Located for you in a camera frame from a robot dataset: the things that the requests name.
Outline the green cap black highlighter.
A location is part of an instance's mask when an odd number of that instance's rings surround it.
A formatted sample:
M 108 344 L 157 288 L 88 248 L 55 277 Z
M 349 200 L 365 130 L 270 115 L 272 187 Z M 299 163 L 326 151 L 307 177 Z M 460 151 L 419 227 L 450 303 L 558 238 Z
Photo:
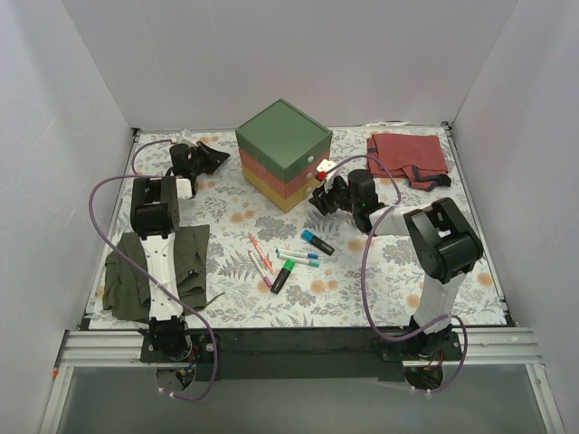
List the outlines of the green cap black highlighter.
M 275 278 L 274 282 L 271 286 L 271 293 L 279 294 L 281 289 L 283 288 L 284 284 L 286 283 L 287 279 L 289 278 L 291 272 L 295 267 L 296 262 L 293 259 L 287 259 L 280 269 L 277 277 Z

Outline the white blue marker pen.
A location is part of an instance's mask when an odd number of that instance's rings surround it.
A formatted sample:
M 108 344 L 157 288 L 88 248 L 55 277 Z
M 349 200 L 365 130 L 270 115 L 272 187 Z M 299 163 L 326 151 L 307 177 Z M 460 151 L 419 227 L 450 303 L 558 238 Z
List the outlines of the white blue marker pen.
M 318 254 L 311 252 L 283 250 L 283 249 L 275 249 L 275 252 L 278 255 L 286 255 L 291 256 L 293 258 L 318 259 Z

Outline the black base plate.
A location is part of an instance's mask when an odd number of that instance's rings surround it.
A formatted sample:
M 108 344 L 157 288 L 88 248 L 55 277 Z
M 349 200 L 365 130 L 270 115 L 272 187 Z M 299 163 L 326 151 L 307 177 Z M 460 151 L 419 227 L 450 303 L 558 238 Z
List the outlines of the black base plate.
M 427 364 L 407 343 L 383 342 L 368 327 L 222 328 L 214 334 L 219 380 L 402 382 L 405 367 Z

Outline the aluminium frame rail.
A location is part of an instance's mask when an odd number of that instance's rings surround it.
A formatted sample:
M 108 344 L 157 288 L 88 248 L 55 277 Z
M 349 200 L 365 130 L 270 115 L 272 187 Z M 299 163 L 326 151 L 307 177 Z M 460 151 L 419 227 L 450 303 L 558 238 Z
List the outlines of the aluminium frame rail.
M 192 334 L 195 370 L 134 331 L 69 332 L 43 433 L 563 433 L 531 330 L 454 328 L 422 350 L 367 328 Z

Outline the pink drawer box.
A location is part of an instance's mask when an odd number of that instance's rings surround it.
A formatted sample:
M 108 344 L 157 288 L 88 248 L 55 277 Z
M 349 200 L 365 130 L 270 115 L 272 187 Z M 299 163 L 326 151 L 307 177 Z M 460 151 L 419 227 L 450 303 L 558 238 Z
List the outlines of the pink drawer box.
M 322 156 L 308 163 L 307 167 L 303 169 L 298 175 L 289 181 L 284 181 L 278 178 L 274 173 L 269 171 L 265 166 L 261 165 L 255 158 L 250 156 L 246 151 L 238 149 L 242 166 L 249 169 L 259 179 L 264 181 L 266 185 L 271 187 L 273 191 L 279 194 L 283 199 L 289 199 L 300 188 L 306 187 L 310 181 L 316 182 L 313 177 L 313 172 L 324 158 L 330 156 L 330 151 L 327 151 Z

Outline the orange pink marker pen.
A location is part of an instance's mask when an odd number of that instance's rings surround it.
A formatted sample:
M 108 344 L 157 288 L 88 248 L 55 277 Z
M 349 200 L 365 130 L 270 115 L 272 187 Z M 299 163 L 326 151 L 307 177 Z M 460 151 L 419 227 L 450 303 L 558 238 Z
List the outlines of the orange pink marker pen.
M 266 269 L 270 272 L 273 273 L 274 269 L 272 267 L 271 261 L 269 260 L 269 257 L 266 255 L 265 251 L 263 250 L 261 244 L 258 242 L 258 240 L 251 234 L 249 233 L 249 238 L 250 241 L 254 247 L 254 249 L 256 249 L 258 255 L 260 256 L 263 264 L 265 265 Z

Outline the white teal marker pen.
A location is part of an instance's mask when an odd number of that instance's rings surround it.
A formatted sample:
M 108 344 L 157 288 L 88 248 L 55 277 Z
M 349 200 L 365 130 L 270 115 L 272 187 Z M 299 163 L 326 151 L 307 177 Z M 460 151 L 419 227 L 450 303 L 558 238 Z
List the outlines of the white teal marker pen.
M 298 257 L 293 257 L 291 255 L 282 254 L 282 253 L 278 253 L 277 256 L 280 259 L 292 260 L 298 264 L 303 264 L 303 265 L 307 265 L 307 266 L 314 267 L 314 268 L 319 267 L 319 261 L 317 259 L 298 258 Z

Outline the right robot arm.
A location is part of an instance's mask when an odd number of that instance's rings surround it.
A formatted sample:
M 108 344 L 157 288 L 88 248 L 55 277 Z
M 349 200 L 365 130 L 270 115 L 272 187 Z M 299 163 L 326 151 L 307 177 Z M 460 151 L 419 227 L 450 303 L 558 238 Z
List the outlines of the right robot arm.
M 347 179 L 335 172 L 328 160 L 318 165 L 321 185 L 309 202 L 324 216 L 338 210 L 351 213 L 367 243 L 382 235 L 409 238 L 424 271 L 419 306 L 407 334 L 387 337 L 380 332 L 363 297 L 368 323 L 383 348 L 424 360 L 434 357 L 451 338 L 451 311 L 460 285 L 483 255 L 479 236 L 451 198 L 418 208 L 388 207 L 379 201 L 370 171 L 356 169 Z

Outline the white magenta marker pen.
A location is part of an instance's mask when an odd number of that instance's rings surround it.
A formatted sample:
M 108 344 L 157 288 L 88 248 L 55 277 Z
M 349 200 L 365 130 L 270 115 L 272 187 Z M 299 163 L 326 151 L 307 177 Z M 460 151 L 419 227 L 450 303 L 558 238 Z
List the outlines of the white magenta marker pen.
M 271 279 L 269 278 L 268 274 L 265 272 L 265 270 L 260 265 L 255 254 L 252 251 L 248 251 L 248 256 L 249 256 L 253 266 L 256 268 L 258 274 L 260 275 L 262 281 L 265 283 L 266 287 L 271 288 L 271 286 L 272 286 Z

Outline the olive green folded cloth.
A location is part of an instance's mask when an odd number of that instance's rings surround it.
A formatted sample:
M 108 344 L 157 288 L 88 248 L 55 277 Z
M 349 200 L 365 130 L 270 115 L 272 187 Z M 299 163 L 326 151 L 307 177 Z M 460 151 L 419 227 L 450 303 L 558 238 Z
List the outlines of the olive green folded cloth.
M 206 305 L 206 256 L 210 227 L 181 227 L 176 232 L 174 263 L 180 299 L 192 308 Z M 150 309 L 149 280 L 136 271 L 119 254 L 122 252 L 140 267 L 146 257 L 134 232 L 124 233 L 117 250 L 105 260 L 105 281 L 102 305 L 119 320 L 147 322 Z

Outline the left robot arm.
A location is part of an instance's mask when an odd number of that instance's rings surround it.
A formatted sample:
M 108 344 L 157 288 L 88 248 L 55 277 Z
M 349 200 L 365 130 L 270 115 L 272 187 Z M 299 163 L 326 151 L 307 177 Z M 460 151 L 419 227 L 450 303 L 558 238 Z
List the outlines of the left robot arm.
M 133 181 L 130 223 L 153 277 L 146 332 L 150 348 L 181 362 L 193 352 L 185 316 L 207 303 L 209 227 L 181 227 L 179 205 L 196 197 L 200 175 L 213 174 L 230 155 L 184 139 L 169 147 L 169 155 L 165 175 L 141 175 Z

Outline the blue cap black highlighter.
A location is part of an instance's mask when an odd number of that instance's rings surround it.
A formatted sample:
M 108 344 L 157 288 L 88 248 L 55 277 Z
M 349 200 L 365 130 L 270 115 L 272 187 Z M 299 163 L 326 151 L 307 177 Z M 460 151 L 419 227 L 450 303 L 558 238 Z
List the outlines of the blue cap black highlighter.
M 313 245 L 320 251 L 324 252 L 325 254 L 331 256 L 335 249 L 327 244 L 325 241 L 321 240 L 318 236 L 313 234 L 311 231 L 304 230 L 301 233 L 301 239 L 306 241 L 308 244 Z

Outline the red folded cloth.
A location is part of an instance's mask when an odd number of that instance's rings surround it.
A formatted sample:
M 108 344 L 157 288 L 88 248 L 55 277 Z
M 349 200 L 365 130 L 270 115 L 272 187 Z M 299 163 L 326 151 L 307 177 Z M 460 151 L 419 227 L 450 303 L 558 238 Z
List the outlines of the red folded cloth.
M 385 166 L 393 178 L 406 179 L 413 189 L 429 192 L 451 186 L 437 136 L 373 134 L 366 140 L 366 151 Z

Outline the floral patterned table mat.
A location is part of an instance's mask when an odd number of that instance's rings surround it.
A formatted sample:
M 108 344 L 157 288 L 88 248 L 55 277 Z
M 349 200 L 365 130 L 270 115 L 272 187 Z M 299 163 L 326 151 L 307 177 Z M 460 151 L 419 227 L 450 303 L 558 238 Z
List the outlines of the floral patterned table mat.
M 341 161 L 365 154 L 366 140 L 377 133 L 437 136 L 450 171 L 451 188 L 431 192 L 412 189 L 398 180 L 402 206 L 428 204 L 450 197 L 477 230 L 468 195 L 460 179 L 452 146 L 443 127 L 369 127 L 334 129 L 331 159 Z M 307 200 L 290 212 L 282 212 L 242 174 L 234 131 L 192 132 L 212 148 L 231 154 L 217 172 L 202 176 L 198 194 L 185 201 L 180 211 L 183 226 L 210 225 L 207 251 L 207 297 L 213 299 L 203 312 L 213 328 L 367 326 L 360 291 L 360 265 L 366 236 L 351 215 L 338 211 L 323 217 Z M 298 264 L 278 295 L 268 290 L 248 251 L 254 252 L 249 233 L 271 258 L 274 279 L 283 261 L 276 248 L 316 251 L 300 238 L 313 232 L 335 248 L 319 255 L 319 267 Z M 137 323 L 121 321 L 102 305 L 104 259 L 100 260 L 99 283 L 94 284 L 86 307 L 89 329 L 134 329 Z M 377 326 L 406 326 L 418 307 L 423 271 L 407 237 L 380 236 L 372 240 L 366 265 L 367 299 Z M 504 326 L 506 308 L 487 258 L 478 261 L 466 277 L 453 312 L 466 325 Z

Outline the yellow bottom drawer box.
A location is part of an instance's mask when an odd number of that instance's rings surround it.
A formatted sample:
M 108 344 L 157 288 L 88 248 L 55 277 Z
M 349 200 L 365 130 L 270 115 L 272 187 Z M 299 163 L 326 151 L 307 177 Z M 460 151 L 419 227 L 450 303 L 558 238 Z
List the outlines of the yellow bottom drawer box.
M 319 181 L 310 181 L 306 187 L 300 188 L 289 199 L 283 199 L 279 194 L 275 193 L 271 187 L 266 185 L 264 181 L 254 175 L 249 169 L 242 166 L 243 175 L 246 180 L 256 187 L 263 195 L 265 195 L 272 203 L 274 203 L 283 212 L 289 212 L 298 204 L 303 202 L 307 195 L 319 186 Z

